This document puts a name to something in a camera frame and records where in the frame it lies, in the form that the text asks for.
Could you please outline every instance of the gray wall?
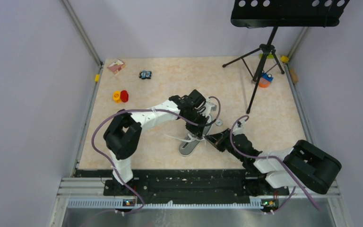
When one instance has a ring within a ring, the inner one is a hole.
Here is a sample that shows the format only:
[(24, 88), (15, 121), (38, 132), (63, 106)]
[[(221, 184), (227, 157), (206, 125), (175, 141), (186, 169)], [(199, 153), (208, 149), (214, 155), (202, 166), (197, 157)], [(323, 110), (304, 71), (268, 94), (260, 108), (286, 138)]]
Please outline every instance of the gray wall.
[(58, 0), (0, 0), (0, 227), (48, 224), (96, 72)]
[(332, 28), (312, 28), (293, 67), (315, 139), (343, 168), (337, 177), (355, 226), (363, 226), (363, 1)]
[[(70, 2), (101, 59), (243, 55), (272, 30), (234, 27), (234, 0)], [(300, 30), (279, 29), (278, 54), (288, 54)]]

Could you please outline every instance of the brown object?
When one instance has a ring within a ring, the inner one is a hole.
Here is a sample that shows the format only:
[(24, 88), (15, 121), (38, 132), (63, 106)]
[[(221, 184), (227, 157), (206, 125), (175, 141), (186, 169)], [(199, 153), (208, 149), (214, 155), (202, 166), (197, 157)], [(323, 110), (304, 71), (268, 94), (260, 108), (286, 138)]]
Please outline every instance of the brown object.
[(290, 77), (292, 78), (292, 82), (294, 84), (298, 83), (298, 76), (297, 73), (295, 73), (294, 69), (289, 69)]
[(119, 59), (116, 59), (114, 63), (110, 64), (108, 66), (108, 69), (112, 71), (114, 74), (118, 73), (121, 69), (123, 69), (126, 65), (124, 62), (120, 61)]

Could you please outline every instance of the tripod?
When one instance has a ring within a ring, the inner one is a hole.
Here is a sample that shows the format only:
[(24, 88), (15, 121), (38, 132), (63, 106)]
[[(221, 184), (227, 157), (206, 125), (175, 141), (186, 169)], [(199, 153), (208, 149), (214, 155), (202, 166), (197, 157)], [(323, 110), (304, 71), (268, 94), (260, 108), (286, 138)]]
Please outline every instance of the tripod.
[[(282, 72), (282, 74), (285, 73), (285, 71), (283, 71), (282, 65), (280, 64), (279, 60), (276, 57), (275, 47), (271, 44), (272, 41), (273, 41), (273, 38), (275, 38), (276, 31), (277, 31), (277, 26), (276, 27), (273, 27), (272, 32), (270, 34), (270, 37), (268, 39), (267, 44), (261, 44), (261, 45), (259, 45), (259, 48), (258, 49), (255, 49), (255, 50), (251, 51), (250, 53), (247, 53), (247, 54), (245, 54), (245, 55), (243, 55), (243, 56), (241, 56), (239, 58), (234, 59), (231, 62), (228, 62), (228, 63), (222, 65), (222, 67), (224, 68), (224, 67), (226, 67), (226, 66), (228, 66), (228, 65), (230, 65), (230, 64), (232, 64), (232, 63), (234, 63), (234, 62), (236, 62), (238, 60), (242, 60), (244, 62), (245, 67), (248, 69), (248, 72), (250, 72), (251, 77), (252, 77), (252, 80), (255, 82), (255, 88), (254, 88), (254, 91), (253, 91), (252, 96), (251, 96), (250, 105), (248, 106), (248, 109), (247, 109), (247, 112), (246, 112), (247, 114), (250, 113), (251, 106), (252, 106), (252, 102), (254, 101), (255, 93), (257, 93), (257, 88), (258, 88), (258, 85), (259, 85), (259, 79), (262, 76), (262, 71), (264, 70), (265, 61), (267, 60), (268, 55), (270, 55), (270, 54), (273, 55), (273, 58), (275, 59), (276, 64), (279, 66), (280, 71)], [(250, 71), (250, 69), (248, 68), (248, 65), (245, 62), (244, 58), (247, 57), (248, 55), (251, 55), (251, 54), (256, 53), (258, 51), (262, 51), (263, 54), (262, 54), (261, 60), (259, 61), (257, 70), (255, 71), (255, 74), (253, 76), (252, 73), (251, 73), (251, 71)]]

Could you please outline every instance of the tripod leg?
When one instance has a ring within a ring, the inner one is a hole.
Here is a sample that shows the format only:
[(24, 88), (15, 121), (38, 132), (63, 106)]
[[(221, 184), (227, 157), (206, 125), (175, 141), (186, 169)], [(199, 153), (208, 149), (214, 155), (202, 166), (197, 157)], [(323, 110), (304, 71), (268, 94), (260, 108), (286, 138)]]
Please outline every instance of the tripod leg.
[(275, 59), (276, 64), (279, 66), (279, 69), (280, 69), (280, 71), (282, 72), (282, 74), (284, 74), (284, 73), (285, 73), (285, 71), (283, 70), (282, 65), (280, 64), (279, 60), (277, 59), (276, 54), (275, 54), (275, 51), (276, 51), (276, 50), (272, 50), (273, 58)]
[(247, 54), (245, 54), (245, 55), (243, 55), (243, 56), (241, 56), (241, 57), (239, 57), (239, 58), (234, 59), (234, 60), (233, 60), (233, 61), (231, 61), (231, 62), (228, 62), (228, 63), (226, 63), (226, 64), (222, 65), (222, 67), (224, 68), (224, 67), (226, 67), (226, 66), (228, 66), (228, 65), (230, 65), (230, 64), (232, 64), (232, 63), (234, 63), (234, 62), (236, 62), (236, 61), (238, 61), (238, 60), (240, 60), (240, 59), (243, 59), (243, 58), (247, 57), (248, 55), (251, 55), (251, 54), (253, 54), (253, 53), (255, 53), (255, 52), (258, 52), (258, 51), (260, 51), (260, 50), (261, 50), (261, 48), (255, 49), (255, 50), (251, 51), (250, 53), (247, 53)]
[(247, 109), (247, 112), (246, 112), (247, 114), (249, 114), (250, 111), (251, 111), (252, 102), (254, 101), (255, 93), (257, 93), (257, 88), (258, 88), (258, 85), (259, 85), (259, 79), (261, 78), (262, 71), (264, 70), (264, 66), (265, 66), (265, 62), (267, 60), (267, 57), (268, 57), (268, 54), (263, 53), (262, 58), (261, 58), (261, 60), (259, 61), (259, 64), (258, 64), (258, 68), (255, 71), (254, 78), (257, 80), (257, 82), (255, 83), (255, 88), (254, 88), (254, 91), (252, 92), (252, 95), (251, 95), (250, 105), (248, 106), (248, 109)]

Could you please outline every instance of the gray floor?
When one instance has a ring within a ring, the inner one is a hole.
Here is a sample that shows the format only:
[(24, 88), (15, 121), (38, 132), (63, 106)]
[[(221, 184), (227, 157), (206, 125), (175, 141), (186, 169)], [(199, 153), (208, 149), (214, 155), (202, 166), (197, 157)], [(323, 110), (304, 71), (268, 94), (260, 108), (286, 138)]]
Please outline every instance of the gray floor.
[(254, 210), (142, 210), (122, 217), (102, 209), (68, 209), (62, 227), (334, 227), (326, 199), (318, 200), (317, 211), (307, 199), (289, 201), (275, 215), (253, 214)]

